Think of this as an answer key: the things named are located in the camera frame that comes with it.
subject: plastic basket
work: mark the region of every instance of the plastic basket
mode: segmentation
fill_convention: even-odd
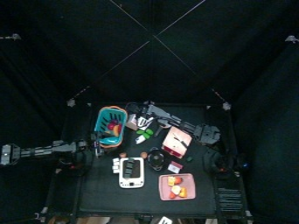
[[[108,129],[108,124],[116,122],[116,125],[121,125],[120,131]],[[101,108],[97,114],[97,122],[94,131],[100,134],[97,140],[98,145],[102,148],[117,147],[122,142],[124,129],[126,125],[126,112],[117,106],[109,106]]]

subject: small plate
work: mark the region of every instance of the small plate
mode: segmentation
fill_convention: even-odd
[[[169,199],[169,193],[170,193],[172,187],[168,186],[168,177],[181,178],[181,183],[177,186],[185,187],[185,189],[186,189],[186,197],[185,198],[176,196],[173,199]],[[161,175],[158,177],[158,192],[160,192],[161,200],[192,200],[192,199],[194,199],[196,192],[194,192],[194,183],[193,183],[192,175],[189,173]]]

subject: small toy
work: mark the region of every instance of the small toy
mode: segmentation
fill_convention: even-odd
[[[150,137],[150,135],[153,134],[153,131],[150,129],[146,130],[138,130],[136,132],[137,135],[141,135],[136,140],[134,143],[140,144],[145,139],[148,139]]]
[[[140,158],[146,158],[146,152],[140,153]]]
[[[173,192],[173,194],[174,194],[174,195],[178,195],[180,191],[181,191],[181,187],[177,186],[177,185],[173,185],[173,186],[172,186],[172,192]]]
[[[181,182],[182,182],[182,178],[180,177],[169,176],[166,179],[168,186],[178,185]]]
[[[126,157],[126,153],[125,153],[125,152],[121,152],[121,153],[118,154],[118,156],[120,156],[121,158],[125,158],[125,157]]]
[[[106,128],[109,129],[109,130],[112,130],[113,128],[114,128],[114,124],[110,122],[108,125],[106,125]]]
[[[186,188],[185,188],[184,186],[181,187],[178,196],[180,196],[181,198],[186,198]]]
[[[118,158],[117,157],[113,158],[112,162],[113,162],[113,165],[112,165],[113,173],[118,173],[118,166],[120,166]]]
[[[168,165],[168,171],[170,171],[173,173],[178,173],[181,168],[182,168],[182,166],[180,164],[174,163],[173,161]]]
[[[192,157],[186,157],[185,161],[189,163],[192,161]]]
[[[118,125],[116,125],[114,127],[113,127],[113,135],[116,136],[116,137],[118,137]]]

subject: black tent enclosure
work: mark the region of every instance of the black tent enclosure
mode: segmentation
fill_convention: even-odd
[[[65,128],[77,108],[86,118],[98,105],[146,100],[220,107],[249,163],[253,223],[299,222],[297,1],[11,0],[0,7],[1,147],[66,140],[84,128]],[[54,166],[49,159],[0,168],[0,222],[41,211]],[[70,194],[71,180],[61,185]]]

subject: pink box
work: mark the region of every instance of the pink box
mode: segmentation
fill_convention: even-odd
[[[192,137],[174,127],[170,127],[169,132],[162,140],[162,149],[177,158],[182,158],[186,147],[192,141]]]

